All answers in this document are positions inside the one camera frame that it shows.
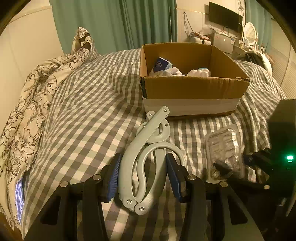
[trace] blue gripper pad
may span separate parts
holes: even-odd
[[[115,196],[121,159],[122,154],[117,152],[108,166],[108,170],[103,180],[103,190],[101,193],[102,202],[110,202]]]
[[[182,202],[181,194],[181,181],[184,179],[182,173],[179,171],[178,164],[172,153],[168,153],[165,156],[167,164],[168,178],[170,179],[170,184],[176,199]]]

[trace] checkered bedsheet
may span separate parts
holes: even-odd
[[[57,90],[37,159],[23,180],[23,236],[61,181],[87,180],[133,140],[146,117],[139,64],[140,49],[100,56],[74,71]],[[189,173],[205,175],[204,137],[229,124],[239,130],[242,151],[270,147],[266,120],[285,95],[260,66],[243,61],[238,65],[251,82],[231,115],[169,121],[169,142],[182,150]],[[152,173],[154,169],[151,157],[145,170]],[[185,208],[174,198],[168,178],[158,202],[144,216],[126,209],[118,195],[103,204],[110,240],[178,240]]]

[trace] floral fabric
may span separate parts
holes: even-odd
[[[52,98],[61,83],[83,63],[98,56],[88,31],[79,27],[71,54],[49,59],[26,78],[21,96],[0,137],[0,211],[20,229],[15,190],[36,159]]]

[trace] blue tissue package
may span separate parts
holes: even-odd
[[[164,58],[158,57],[153,69],[151,70],[150,74],[156,73],[161,70],[169,69],[173,66],[170,61],[167,61]]]

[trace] gray plastic folding hanger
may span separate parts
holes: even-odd
[[[170,136],[170,126],[166,120],[169,113],[170,111],[166,106],[162,106],[156,114],[153,111],[149,111],[146,118],[147,122],[140,125],[136,138],[127,147],[121,160],[118,176],[119,197],[125,207],[139,215],[147,213],[154,204],[154,201],[159,199],[163,191],[167,175],[164,148],[175,152],[180,159],[181,165],[187,166],[182,151],[175,145],[165,142]],[[146,143],[150,145],[142,150]],[[151,152],[154,155],[156,172],[152,187],[145,196],[147,183],[144,164]],[[137,156],[136,170],[139,188],[136,196],[134,196],[132,190],[132,174]]]

